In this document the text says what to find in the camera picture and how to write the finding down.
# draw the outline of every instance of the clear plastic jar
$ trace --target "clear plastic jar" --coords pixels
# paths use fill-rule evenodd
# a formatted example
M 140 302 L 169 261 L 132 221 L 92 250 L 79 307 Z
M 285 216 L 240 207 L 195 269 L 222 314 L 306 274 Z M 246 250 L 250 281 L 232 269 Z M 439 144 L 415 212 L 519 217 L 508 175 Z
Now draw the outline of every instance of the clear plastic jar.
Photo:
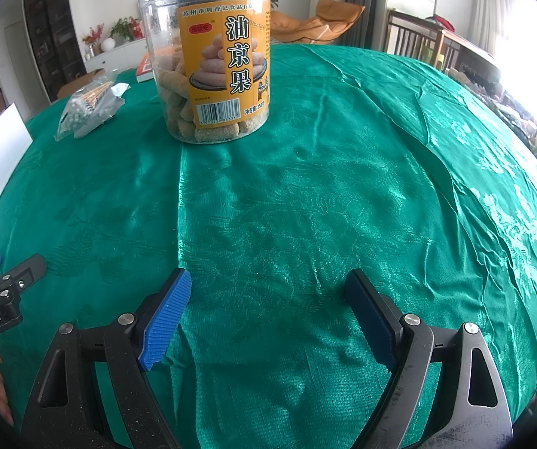
M 270 0 L 138 0 L 168 131 L 219 143 L 268 118 Z

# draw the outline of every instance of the barcode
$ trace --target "barcode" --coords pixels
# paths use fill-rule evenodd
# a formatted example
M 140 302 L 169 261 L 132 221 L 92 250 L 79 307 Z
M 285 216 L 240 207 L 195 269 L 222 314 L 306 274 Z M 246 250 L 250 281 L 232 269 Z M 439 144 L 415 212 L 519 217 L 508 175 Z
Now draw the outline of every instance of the barcode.
M 239 119 L 241 118 L 239 98 L 220 103 L 198 104 L 198 118 L 201 125 L 213 125 Z

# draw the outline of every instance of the satin tablecloth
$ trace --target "satin tablecloth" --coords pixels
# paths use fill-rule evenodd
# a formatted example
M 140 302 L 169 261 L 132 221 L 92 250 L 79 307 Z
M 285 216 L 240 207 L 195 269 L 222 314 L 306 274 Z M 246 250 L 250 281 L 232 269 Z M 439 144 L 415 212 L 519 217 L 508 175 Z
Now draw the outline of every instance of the satin tablecloth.
M 342 295 L 353 268 L 430 325 L 476 322 L 520 414 L 537 387 L 537 160 L 468 91 L 415 60 L 277 45 L 268 122 L 196 146 L 167 133 L 153 81 L 122 79 L 126 105 L 81 140 L 52 138 L 64 101 L 31 120 L 0 199 L 3 268 L 49 265 L 0 335 L 19 423 L 61 323 L 133 311 L 177 266 L 192 297 L 149 379 L 185 449 L 351 446 L 389 378 Z

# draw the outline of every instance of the orange label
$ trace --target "orange label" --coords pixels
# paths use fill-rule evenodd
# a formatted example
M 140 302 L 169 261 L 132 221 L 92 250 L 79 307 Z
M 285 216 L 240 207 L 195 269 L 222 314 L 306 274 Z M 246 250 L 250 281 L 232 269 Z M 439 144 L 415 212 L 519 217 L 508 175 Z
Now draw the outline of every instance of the orange label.
M 213 1 L 177 10 L 194 123 L 237 123 L 268 105 L 270 1 Z

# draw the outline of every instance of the chair backrest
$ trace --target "chair backrest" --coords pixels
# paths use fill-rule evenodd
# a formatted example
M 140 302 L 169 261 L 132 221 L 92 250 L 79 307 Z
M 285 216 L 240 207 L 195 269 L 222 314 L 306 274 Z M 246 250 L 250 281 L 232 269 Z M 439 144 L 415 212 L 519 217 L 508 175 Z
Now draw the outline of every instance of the chair backrest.
M 363 11 L 362 5 L 344 1 L 318 0 L 316 5 L 316 16 L 326 22 L 354 23 Z

